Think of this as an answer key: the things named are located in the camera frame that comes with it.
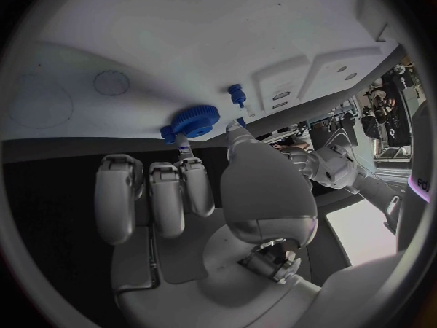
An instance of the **small hole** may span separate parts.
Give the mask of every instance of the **small hole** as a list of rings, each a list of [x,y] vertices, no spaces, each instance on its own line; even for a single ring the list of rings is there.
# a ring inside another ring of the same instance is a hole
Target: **small hole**
[[[273,98],[273,101],[274,101],[274,100],[279,100],[280,98],[282,98],[282,97],[286,97],[286,96],[288,96],[288,95],[290,95],[290,91],[285,91],[284,93],[280,93],[279,95],[276,95],[276,96]]]
[[[345,80],[351,80],[352,78],[355,78],[356,76],[357,76],[356,73],[352,73],[351,75],[348,75]]]
[[[275,108],[278,108],[278,107],[281,107],[281,106],[285,106],[287,103],[288,102],[282,102],[281,104],[274,105],[272,108],[275,109]]]

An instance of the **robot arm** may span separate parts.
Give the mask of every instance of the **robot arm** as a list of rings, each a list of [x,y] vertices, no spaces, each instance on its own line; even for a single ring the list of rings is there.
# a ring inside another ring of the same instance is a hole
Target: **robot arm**
[[[395,232],[402,196],[383,181],[369,176],[344,147],[333,145],[310,153],[294,148],[287,155],[308,179],[336,190],[345,188],[352,194],[359,193],[384,213],[386,226]]]

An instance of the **white surface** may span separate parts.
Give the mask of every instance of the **white surface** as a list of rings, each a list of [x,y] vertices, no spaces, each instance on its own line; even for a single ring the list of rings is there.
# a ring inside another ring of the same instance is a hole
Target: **white surface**
[[[160,138],[175,112],[210,104],[222,119],[199,138],[205,140],[244,114],[227,94],[235,83],[255,113],[248,122],[346,90],[397,46],[376,41],[375,26],[384,21],[363,6],[362,0],[67,0],[23,74],[57,83],[74,113],[45,129],[8,120],[5,138]],[[101,95],[93,81],[102,71],[125,74],[129,90]],[[358,75],[345,80],[351,73]],[[272,97],[283,91],[291,92],[287,105],[272,109]],[[52,104],[45,105],[40,117],[50,115]]]
[[[396,253],[396,237],[384,214],[367,200],[326,216],[352,266]]]

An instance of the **blue plastic part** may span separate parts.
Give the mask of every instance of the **blue plastic part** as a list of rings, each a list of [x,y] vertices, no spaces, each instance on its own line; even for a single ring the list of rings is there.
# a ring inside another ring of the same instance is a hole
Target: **blue plastic part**
[[[161,136],[165,140],[165,144],[174,144],[176,135],[171,126],[165,126],[161,129]]]
[[[240,124],[241,126],[243,126],[245,128],[245,121],[242,117],[238,118],[237,121],[238,121],[238,124]]]
[[[244,107],[244,101],[246,100],[245,93],[241,90],[243,86],[235,84],[228,89],[228,93],[231,95],[232,103]]]
[[[214,106],[196,106],[176,115],[171,122],[173,134],[183,133],[187,138],[199,137],[209,133],[220,119]]]

